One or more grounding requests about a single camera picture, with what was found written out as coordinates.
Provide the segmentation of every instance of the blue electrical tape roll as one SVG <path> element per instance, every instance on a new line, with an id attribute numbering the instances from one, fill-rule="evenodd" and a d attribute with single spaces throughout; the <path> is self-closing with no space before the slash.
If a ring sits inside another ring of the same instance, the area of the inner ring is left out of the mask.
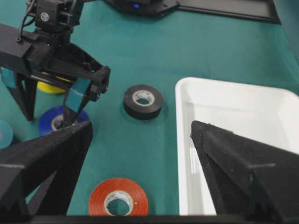
<path id="1" fill-rule="evenodd" d="M 11 126 L 0 120 L 0 149 L 8 147 L 14 138 L 14 132 Z"/>
<path id="2" fill-rule="evenodd" d="M 39 120 L 39 134 L 44 136 L 50 132 L 56 130 L 56 127 L 62 124 L 64 107 L 54 107 L 48 110 Z M 89 120 L 89 117 L 85 111 L 79 114 L 77 123 Z"/>

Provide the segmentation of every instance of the tape roll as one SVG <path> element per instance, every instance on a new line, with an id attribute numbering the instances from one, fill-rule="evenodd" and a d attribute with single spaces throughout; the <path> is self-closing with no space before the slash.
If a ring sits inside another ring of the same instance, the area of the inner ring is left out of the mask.
<path id="1" fill-rule="evenodd" d="M 129 212 L 125 216 L 146 216 L 148 214 L 148 199 L 143 189 L 134 181 L 124 178 L 114 178 L 101 183 L 93 191 L 89 200 L 91 216 L 113 216 L 108 210 L 108 204 L 116 199 L 125 201 Z"/>
<path id="2" fill-rule="evenodd" d="M 14 138 L 14 132 L 11 126 L 0 120 L 0 149 L 10 146 Z"/>
<path id="3" fill-rule="evenodd" d="M 43 83 L 43 82 L 38 82 L 37 83 L 37 88 L 40 91 L 43 91 L 43 92 L 49 93 L 49 94 L 60 94 L 60 93 L 65 92 L 65 90 L 63 90 L 63 89 L 60 89 L 58 87 L 55 87 L 53 85 L 49 85 L 49 84 L 46 84 L 46 83 Z"/>
<path id="4" fill-rule="evenodd" d="M 38 125 L 40 136 L 44 136 L 50 132 L 56 131 L 59 128 L 59 126 L 61 126 L 63 121 L 63 111 L 64 107 L 59 106 L 49 109 L 46 113 L 42 115 Z M 89 117 L 85 111 L 82 111 L 79 114 L 77 123 L 81 123 L 86 120 L 89 120 Z"/>
<path id="5" fill-rule="evenodd" d="M 136 119 L 149 120 L 157 117 L 162 105 L 163 97 L 161 93 L 148 85 L 132 86 L 125 93 L 125 110 Z"/>

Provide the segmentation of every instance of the wire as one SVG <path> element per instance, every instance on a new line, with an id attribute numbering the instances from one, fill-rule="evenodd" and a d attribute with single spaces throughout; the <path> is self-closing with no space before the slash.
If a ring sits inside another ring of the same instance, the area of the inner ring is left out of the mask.
<path id="1" fill-rule="evenodd" d="M 34 18 L 33 18 L 30 22 L 24 24 L 25 21 L 26 21 L 26 19 L 27 19 L 27 17 L 28 17 L 28 15 L 29 15 L 29 13 L 30 13 L 31 10 L 32 10 L 32 8 L 33 8 L 35 2 L 36 2 L 36 0 L 32 0 L 32 1 L 31 1 L 31 4 L 30 4 L 30 6 L 28 7 L 28 10 L 27 10 L 26 14 L 25 14 L 24 17 L 23 17 L 22 23 L 20 24 L 20 28 L 19 28 L 19 35 L 18 35 L 18 38 L 17 38 L 17 42 L 20 42 L 20 41 L 22 40 L 22 34 L 23 34 L 23 29 L 24 29 L 24 27 L 25 27 L 25 26 L 29 26 L 30 24 L 32 24 L 32 23 L 34 22 Z"/>
<path id="2" fill-rule="evenodd" d="M 32 20 L 30 20 L 28 23 L 25 23 L 24 27 L 30 26 L 32 23 L 34 23 L 36 21 L 35 18 L 32 18 Z"/>

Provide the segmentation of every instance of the white plastic tray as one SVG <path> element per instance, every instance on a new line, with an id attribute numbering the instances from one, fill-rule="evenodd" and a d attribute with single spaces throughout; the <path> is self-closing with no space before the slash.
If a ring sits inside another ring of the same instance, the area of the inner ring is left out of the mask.
<path id="1" fill-rule="evenodd" d="M 215 209 L 190 138 L 194 120 L 299 153 L 299 98 L 276 88 L 184 78 L 176 86 L 180 215 Z"/>

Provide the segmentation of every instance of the green tablecloth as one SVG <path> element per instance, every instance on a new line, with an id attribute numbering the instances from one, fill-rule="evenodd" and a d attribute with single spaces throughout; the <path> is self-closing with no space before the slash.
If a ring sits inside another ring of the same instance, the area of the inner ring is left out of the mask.
<path id="1" fill-rule="evenodd" d="M 0 22 L 18 27 L 25 2 L 0 1 Z M 132 179 L 143 187 L 150 215 L 178 214 L 178 80 L 203 77 L 299 93 L 299 67 L 280 25 L 180 11 L 162 19 L 140 18 L 96 1 L 85 5 L 72 42 L 112 72 L 109 91 L 85 108 L 94 137 L 70 215 L 87 215 L 92 190 L 113 177 Z M 163 94 L 158 118 L 139 121 L 125 113 L 123 94 L 135 84 L 152 85 Z M 35 120 L 27 122 L 2 83 L 0 95 L 0 119 L 11 124 L 20 141 L 38 137 L 39 118 L 63 100 L 38 91 Z"/>

